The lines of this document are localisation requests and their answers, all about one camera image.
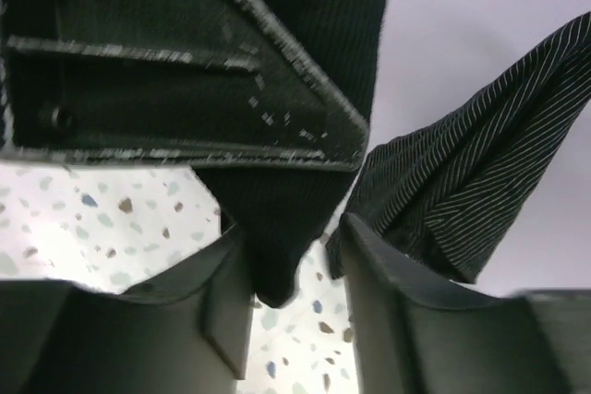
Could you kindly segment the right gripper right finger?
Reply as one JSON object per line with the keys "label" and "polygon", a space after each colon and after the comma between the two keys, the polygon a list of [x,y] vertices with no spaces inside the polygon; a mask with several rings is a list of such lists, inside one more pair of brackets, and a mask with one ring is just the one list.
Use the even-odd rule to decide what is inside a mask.
{"label": "right gripper right finger", "polygon": [[589,391],[589,291],[493,297],[416,263],[352,214],[340,234],[362,392]]}

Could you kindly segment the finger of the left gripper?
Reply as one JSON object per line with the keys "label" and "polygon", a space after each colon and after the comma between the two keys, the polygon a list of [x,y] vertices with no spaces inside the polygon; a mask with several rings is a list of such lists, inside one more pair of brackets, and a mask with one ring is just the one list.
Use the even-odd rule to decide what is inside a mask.
{"label": "finger of the left gripper", "polygon": [[353,171],[368,125],[262,0],[1,0],[1,156]]}

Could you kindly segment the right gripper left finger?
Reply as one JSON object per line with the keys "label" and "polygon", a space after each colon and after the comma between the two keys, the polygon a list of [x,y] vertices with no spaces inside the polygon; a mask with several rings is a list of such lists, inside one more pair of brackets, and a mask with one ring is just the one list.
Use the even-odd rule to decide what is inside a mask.
{"label": "right gripper left finger", "polygon": [[252,319],[243,243],[233,227],[120,295],[3,281],[2,391],[234,392]]}

